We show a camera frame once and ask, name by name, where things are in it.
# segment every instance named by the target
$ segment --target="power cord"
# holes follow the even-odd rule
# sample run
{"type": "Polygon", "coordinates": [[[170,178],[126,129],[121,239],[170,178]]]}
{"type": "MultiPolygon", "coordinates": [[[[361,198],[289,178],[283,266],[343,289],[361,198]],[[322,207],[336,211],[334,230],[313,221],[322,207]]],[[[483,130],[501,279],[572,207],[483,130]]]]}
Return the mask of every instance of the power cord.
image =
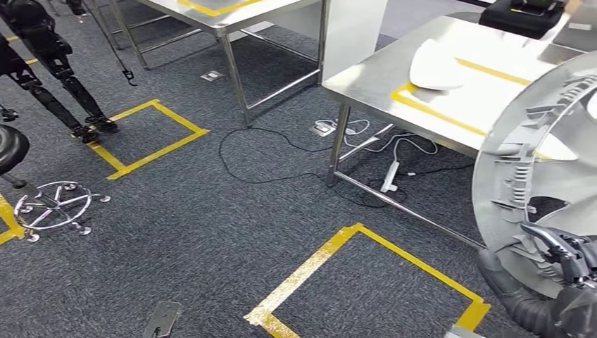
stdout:
{"type": "MultiPolygon", "coordinates": [[[[321,151],[326,151],[326,150],[330,150],[331,149],[330,146],[327,147],[327,148],[316,149],[316,150],[306,149],[306,148],[303,148],[301,146],[297,146],[296,144],[292,143],[292,141],[290,141],[290,139],[286,135],[282,134],[281,132],[277,132],[275,130],[268,130],[268,129],[257,128],[257,127],[252,127],[252,128],[247,128],[247,129],[236,129],[236,130],[232,130],[231,132],[228,132],[220,140],[220,146],[218,147],[218,157],[222,161],[222,165],[224,166],[224,169],[226,170],[226,173],[228,173],[228,175],[232,176],[233,178],[235,178],[235,179],[237,179],[237,180],[239,180],[241,182],[247,183],[247,184],[265,184],[265,183],[279,182],[279,181],[284,181],[284,180],[292,180],[292,179],[295,179],[295,178],[307,177],[307,176],[314,176],[314,177],[318,178],[324,184],[326,183],[325,179],[323,177],[319,176],[317,173],[302,173],[302,174],[299,174],[299,175],[280,177],[280,178],[275,178],[275,179],[271,179],[271,180],[264,180],[264,181],[247,180],[247,179],[244,179],[244,178],[242,178],[242,177],[234,174],[230,170],[230,167],[228,166],[228,162],[226,161],[226,159],[222,155],[222,149],[223,149],[224,143],[226,142],[226,139],[228,139],[228,137],[232,136],[233,134],[236,134],[236,133],[242,132],[242,131],[251,131],[251,130],[253,130],[253,131],[254,130],[258,130],[258,131],[261,131],[261,132],[269,132],[269,133],[272,133],[272,134],[277,134],[279,136],[282,136],[284,138],[284,140],[290,146],[292,146],[292,147],[294,147],[296,149],[302,150],[302,151],[307,151],[309,153],[319,153],[321,151]]],[[[367,183],[367,185],[370,186],[373,182],[377,182],[377,181],[383,182],[383,180],[371,180],[371,181],[369,181],[367,183]]],[[[361,197],[360,197],[361,202],[358,202],[358,201],[354,201],[353,199],[350,199],[350,198],[348,198],[348,197],[340,194],[335,189],[330,189],[330,190],[332,190],[340,198],[342,198],[342,199],[344,199],[346,201],[349,201],[349,202],[351,202],[351,203],[353,203],[353,204],[355,204],[357,206],[365,206],[365,207],[368,207],[368,208],[385,208],[386,206],[388,206],[388,204],[383,203],[383,202],[380,202],[382,204],[377,204],[377,205],[375,205],[375,204],[368,204],[365,201],[365,199],[366,199],[366,197],[369,197],[370,195],[367,194],[366,192],[363,192],[364,194],[361,195],[361,197]]],[[[403,198],[402,198],[401,202],[404,202],[406,200],[406,198],[407,198],[407,195],[406,195],[406,193],[403,190],[400,190],[399,192],[403,194],[403,198]]]]}
{"type": "MultiPolygon", "coordinates": [[[[329,123],[332,127],[334,128],[338,128],[338,123],[336,121],[333,120],[317,120],[315,121],[315,124],[319,124],[319,123],[329,123]]],[[[352,125],[355,123],[366,123],[365,127],[359,131],[354,130],[352,128],[346,128],[346,135],[344,135],[344,144],[346,146],[349,146],[351,148],[356,148],[357,145],[355,144],[351,144],[350,142],[348,142],[348,136],[355,136],[355,135],[360,135],[362,133],[364,133],[367,129],[369,129],[369,126],[371,126],[371,122],[369,122],[369,120],[365,120],[365,119],[361,119],[361,120],[354,120],[354,121],[348,121],[347,125],[352,125]]],[[[371,149],[371,148],[365,148],[366,151],[370,151],[372,153],[381,153],[382,151],[386,150],[386,148],[388,146],[390,146],[390,144],[392,144],[392,142],[394,142],[395,139],[398,139],[398,141],[396,141],[396,144],[394,146],[394,159],[396,160],[396,162],[398,162],[398,154],[396,153],[396,150],[398,148],[398,144],[400,143],[400,141],[406,141],[411,143],[413,146],[415,146],[417,149],[421,150],[423,153],[429,154],[429,155],[435,155],[437,154],[438,148],[437,148],[437,144],[433,141],[430,141],[433,144],[434,150],[433,151],[425,151],[421,146],[419,146],[418,144],[416,144],[415,142],[406,139],[405,137],[410,137],[410,136],[417,136],[416,134],[413,134],[412,132],[407,132],[404,134],[398,134],[398,135],[393,135],[390,140],[388,142],[386,142],[386,144],[384,144],[381,148],[378,149],[371,149]]]]}
{"type": "MultiPolygon", "coordinates": [[[[280,178],[275,178],[275,179],[271,179],[271,180],[264,180],[264,181],[247,180],[247,179],[244,179],[244,178],[242,178],[242,177],[234,174],[230,170],[230,167],[228,166],[228,162],[226,161],[226,159],[222,155],[222,149],[223,149],[224,143],[226,142],[226,140],[228,139],[228,137],[232,136],[233,134],[236,134],[238,132],[243,132],[243,131],[269,132],[271,134],[276,134],[276,135],[282,136],[284,138],[284,140],[286,141],[286,143],[288,143],[290,146],[292,146],[292,147],[294,147],[296,149],[302,150],[302,151],[306,151],[308,153],[319,153],[319,152],[322,152],[322,151],[330,150],[332,148],[331,146],[329,146],[329,147],[323,148],[323,149],[315,149],[315,150],[306,149],[306,148],[303,148],[302,146],[297,146],[296,144],[292,143],[292,141],[290,141],[290,139],[285,134],[283,134],[281,132],[278,132],[278,131],[275,131],[275,130],[268,130],[268,129],[264,129],[264,128],[252,127],[252,128],[246,128],[246,129],[232,130],[231,132],[228,132],[220,140],[220,145],[218,147],[218,157],[222,161],[222,165],[224,166],[224,169],[226,170],[226,172],[228,173],[228,175],[230,175],[233,178],[235,178],[235,179],[237,179],[237,180],[239,180],[241,182],[244,182],[246,184],[266,184],[266,183],[279,182],[279,181],[284,181],[284,180],[292,180],[292,179],[296,179],[296,178],[300,178],[300,177],[308,177],[308,176],[316,177],[321,182],[323,182],[324,184],[326,184],[325,178],[319,176],[319,174],[317,174],[317,173],[302,173],[302,174],[299,174],[299,175],[280,177],[280,178]]],[[[394,146],[394,154],[396,154],[396,147],[398,146],[398,143],[400,142],[400,140],[402,140],[402,139],[399,139],[396,142],[396,145],[394,146]]],[[[410,142],[411,144],[415,145],[419,150],[425,152],[426,154],[430,154],[430,153],[436,154],[437,153],[438,149],[437,149],[437,145],[435,143],[434,143],[434,151],[425,151],[424,149],[420,148],[417,144],[415,144],[414,142],[410,141],[409,139],[404,139],[404,140],[406,140],[406,141],[410,142]]],[[[387,148],[387,146],[391,143],[391,141],[388,142],[388,144],[386,144],[386,146],[384,146],[384,148],[387,148]]],[[[428,174],[432,174],[432,173],[439,173],[441,171],[461,170],[461,169],[472,167],[473,165],[474,165],[474,163],[471,163],[471,164],[463,165],[463,166],[460,166],[460,167],[454,167],[454,168],[439,168],[439,169],[430,170],[430,171],[423,172],[423,173],[416,173],[416,174],[415,173],[397,173],[397,175],[400,175],[400,176],[415,176],[415,175],[416,176],[422,176],[422,175],[428,175],[428,174]]],[[[371,187],[372,189],[378,190],[381,185],[379,185],[379,186],[372,185],[372,184],[374,184],[376,182],[383,183],[384,180],[370,180],[369,182],[367,182],[366,185],[369,186],[369,187],[371,187]]],[[[344,199],[346,201],[349,201],[352,204],[355,204],[357,206],[364,206],[364,207],[368,207],[368,208],[385,208],[386,206],[388,206],[388,204],[379,201],[373,195],[367,194],[366,192],[363,192],[363,194],[360,196],[361,202],[358,202],[358,201],[354,201],[353,199],[350,199],[350,198],[348,198],[348,197],[340,194],[335,189],[330,189],[330,190],[332,190],[336,195],[338,195],[338,197],[340,197],[340,198],[342,198],[342,199],[344,199]],[[373,199],[375,199],[375,201],[378,201],[381,204],[368,204],[367,201],[366,201],[366,198],[373,198],[373,199]]],[[[406,199],[408,198],[408,195],[406,194],[405,191],[403,191],[402,189],[398,188],[398,190],[396,192],[402,195],[402,197],[398,201],[399,203],[403,203],[404,201],[406,201],[406,199]]]]}

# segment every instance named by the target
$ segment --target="white plug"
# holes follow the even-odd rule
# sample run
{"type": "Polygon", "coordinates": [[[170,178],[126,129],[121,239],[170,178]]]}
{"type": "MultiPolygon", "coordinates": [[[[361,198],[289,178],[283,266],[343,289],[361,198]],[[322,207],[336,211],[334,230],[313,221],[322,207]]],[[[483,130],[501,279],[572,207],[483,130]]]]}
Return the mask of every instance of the white plug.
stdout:
{"type": "Polygon", "coordinates": [[[398,186],[393,185],[392,182],[394,182],[394,177],[396,176],[396,172],[398,172],[399,166],[400,162],[392,162],[390,169],[388,169],[388,173],[386,174],[386,178],[384,179],[384,185],[382,185],[382,188],[380,189],[381,192],[388,192],[389,190],[395,192],[398,190],[398,186]]]}

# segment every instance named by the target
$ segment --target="white cable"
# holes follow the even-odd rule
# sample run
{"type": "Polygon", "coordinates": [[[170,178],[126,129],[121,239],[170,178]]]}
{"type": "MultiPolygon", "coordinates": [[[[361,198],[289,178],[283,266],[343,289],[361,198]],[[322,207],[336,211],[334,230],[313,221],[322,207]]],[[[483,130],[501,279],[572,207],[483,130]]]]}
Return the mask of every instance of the white cable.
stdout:
{"type": "MultiPolygon", "coordinates": [[[[415,136],[415,134],[413,133],[407,133],[407,134],[400,134],[400,135],[394,135],[390,138],[390,140],[384,144],[384,146],[382,146],[379,149],[369,149],[369,148],[365,148],[366,151],[371,151],[372,153],[381,153],[382,151],[386,150],[386,148],[396,139],[399,137],[409,137],[409,136],[415,136]]],[[[344,136],[344,144],[351,147],[351,148],[356,148],[357,146],[354,144],[350,144],[348,142],[348,139],[346,138],[346,135],[344,136]]]]}
{"type": "Polygon", "coordinates": [[[394,145],[394,161],[396,161],[396,162],[398,162],[398,154],[397,154],[398,145],[400,144],[400,141],[403,141],[403,140],[407,141],[410,144],[412,144],[417,149],[421,150],[423,153],[425,153],[427,155],[435,155],[435,154],[437,154],[437,151],[439,150],[439,149],[437,149],[437,144],[435,142],[433,142],[433,141],[430,141],[430,142],[433,144],[434,150],[433,151],[426,151],[425,149],[421,148],[420,145],[416,144],[415,142],[413,142],[413,141],[411,141],[409,139],[404,139],[404,138],[398,139],[398,141],[396,141],[396,144],[394,145]]]}
{"type": "MultiPolygon", "coordinates": [[[[346,123],[347,125],[351,125],[351,124],[354,124],[354,123],[362,123],[362,122],[366,123],[366,125],[365,125],[365,127],[363,129],[359,130],[358,132],[355,131],[355,130],[353,130],[352,134],[350,134],[350,135],[344,135],[344,144],[345,145],[347,145],[347,146],[349,146],[351,148],[356,148],[357,147],[356,145],[351,144],[351,143],[348,142],[348,138],[346,136],[360,135],[360,134],[364,133],[367,129],[369,129],[369,126],[371,126],[371,123],[369,122],[369,120],[365,120],[365,119],[349,121],[349,122],[346,123]]],[[[338,123],[336,121],[332,121],[332,120],[317,120],[317,121],[315,121],[315,123],[316,124],[317,123],[329,123],[332,127],[338,128],[338,123]]],[[[437,149],[437,144],[435,144],[435,142],[430,141],[433,144],[434,150],[433,151],[426,151],[420,145],[418,145],[415,142],[413,142],[413,141],[405,138],[405,137],[410,137],[410,136],[415,136],[415,135],[416,134],[413,134],[412,132],[408,132],[408,133],[405,133],[405,134],[394,135],[394,136],[392,136],[390,138],[390,140],[386,144],[384,144],[379,149],[369,149],[369,148],[364,148],[364,149],[366,151],[370,151],[372,153],[381,153],[382,151],[386,150],[386,148],[388,146],[390,146],[390,144],[392,144],[392,142],[395,139],[398,139],[398,141],[396,141],[396,143],[394,144],[394,160],[396,162],[398,162],[398,154],[396,153],[397,150],[398,150],[398,144],[400,144],[400,141],[402,141],[402,140],[405,140],[405,141],[409,142],[410,144],[412,144],[413,146],[415,146],[417,149],[421,150],[425,154],[428,154],[428,155],[435,155],[435,154],[437,154],[438,149],[437,149]]]]}

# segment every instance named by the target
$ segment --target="black robot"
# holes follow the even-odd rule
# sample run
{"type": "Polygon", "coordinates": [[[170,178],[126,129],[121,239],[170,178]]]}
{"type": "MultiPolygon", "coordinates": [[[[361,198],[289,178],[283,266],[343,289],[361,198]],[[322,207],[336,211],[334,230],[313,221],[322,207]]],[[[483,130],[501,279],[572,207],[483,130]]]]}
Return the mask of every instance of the black robot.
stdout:
{"type": "MultiPolygon", "coordinates": [[[[75,15],[82,15],[84,9],[80,0],[67,2],[75,15]]],[[[54,114],[73,132],[73,136],[83,143],[95,141],[96,132],[117,132],[118,127],[101,111],[91,94],[74,76],[67,55],[73,53],[71,46],[54,31],[56,22],[45,8],[35,0],[0,0],[0,17],[19,37],[37,60],[60,82],[75,100],[89,114],[82,125],[35,76],[31,68],[0,35],[0,76],[7,75],[21,88],[28,91],[44,107],[54,114]]],[[[5,122],[14,120],[17,115],[2,108],[5,122]]]]}

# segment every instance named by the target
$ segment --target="white plastic part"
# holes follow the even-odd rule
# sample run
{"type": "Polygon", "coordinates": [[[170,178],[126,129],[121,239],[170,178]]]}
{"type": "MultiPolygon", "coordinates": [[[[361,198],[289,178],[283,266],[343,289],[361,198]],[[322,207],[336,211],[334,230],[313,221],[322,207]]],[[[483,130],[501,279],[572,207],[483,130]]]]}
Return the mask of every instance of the white plastic part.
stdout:
{"type": "Polygon", "coordinates": [[[415,52],[410,64],[410,81],[417,87],[450,90],[465,84],[464,69],[454,55],[428,39],[415,52]]]}
{"type": "Polygon", "coordinates": [[[593,93],[593,96],[591,99],[589,99],[589,102],[586,105],[586,110],[589,112],[591,117],[597,119],[597,93],[593,93]]]}
{"type": "Polygon", "coordinates": [[[390,165],[390,169],[388,169],[388,173],[386,174],[386,178],[384,179],[384,185],[382,185],[382,188],[380,189],[381,192],[395,192],[396,190],[398,190],[398,187],[396,185],[393,185],[392,182],[394,181],[396,172],[398,172],[399,166],[399,162],[392,162],[392,164],[390,165]]]}

